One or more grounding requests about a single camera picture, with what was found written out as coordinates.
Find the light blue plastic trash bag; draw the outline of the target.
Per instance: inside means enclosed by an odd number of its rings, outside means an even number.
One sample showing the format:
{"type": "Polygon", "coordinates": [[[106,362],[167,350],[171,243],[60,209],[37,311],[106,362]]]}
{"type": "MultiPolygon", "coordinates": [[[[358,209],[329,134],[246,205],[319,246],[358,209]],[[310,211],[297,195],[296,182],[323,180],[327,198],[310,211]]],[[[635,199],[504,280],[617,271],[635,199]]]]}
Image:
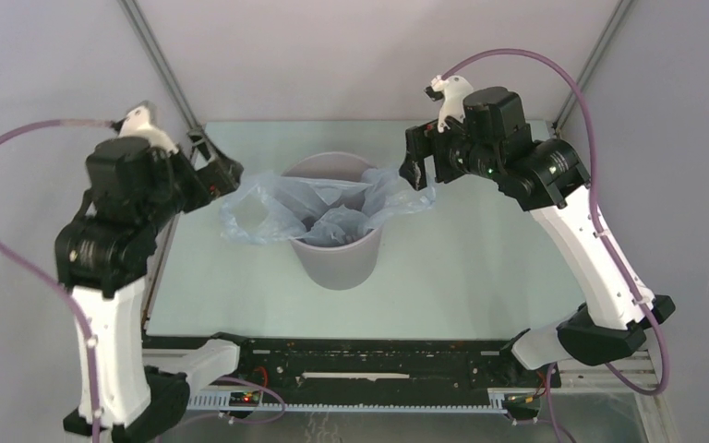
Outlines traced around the light blue plastic trash bag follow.
{"type": "Polygon", "coordinates": [[[353,179],[256,174],[223,198],[222,237],[249,245],[295,240],[339,247],[393,217],[430,210],[436,199],[434,187],[417,191],[390,168],[368,168],[353,179]]]}

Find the grey cylindrical trash bin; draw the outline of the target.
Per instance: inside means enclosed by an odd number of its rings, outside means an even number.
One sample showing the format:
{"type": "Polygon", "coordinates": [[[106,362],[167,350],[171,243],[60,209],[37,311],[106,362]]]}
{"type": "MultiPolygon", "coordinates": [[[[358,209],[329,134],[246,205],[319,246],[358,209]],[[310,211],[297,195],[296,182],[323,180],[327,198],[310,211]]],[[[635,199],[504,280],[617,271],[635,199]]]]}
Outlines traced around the grey cylindrical trash bin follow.
{"type": "MultiPolygon", "coordinates": [[[[347,152],[323,152],[312,155],[288,168],[289,177],[336,179],[357,182],[373,164],[347,152]]],[[[383,229],[378,228],[347,245],[320,247],[292,240],[294,249],[309,278],[318,285],[336,291],[349,290],[366,281],[378,263],[383,229]]]]}

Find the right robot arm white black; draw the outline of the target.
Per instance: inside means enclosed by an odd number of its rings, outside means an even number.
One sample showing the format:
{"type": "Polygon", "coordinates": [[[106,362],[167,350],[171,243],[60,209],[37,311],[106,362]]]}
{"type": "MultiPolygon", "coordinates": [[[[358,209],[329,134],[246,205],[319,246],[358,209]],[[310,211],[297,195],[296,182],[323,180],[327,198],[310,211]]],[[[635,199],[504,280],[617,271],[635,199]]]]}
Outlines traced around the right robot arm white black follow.
{"type": "Polygon", "coordinates": [[[439,115],[406,130],[400,176],[423,189],[430,180],[426,161],[432,160],[438,183],[466,175],[495,182],[547,232],[583,290],[583,303],[567,318],[527,329],[505,346],[503,379],[522,386],[553,362],[596,366],[633,355],[675,305],[639,280],[607,236],[602,214],[590,210],[591,176],[574,147],[536,139],[521,97],[503,87],[475,90],[455,78],[427,87],[426,94],[440,102],[439,115]]]}

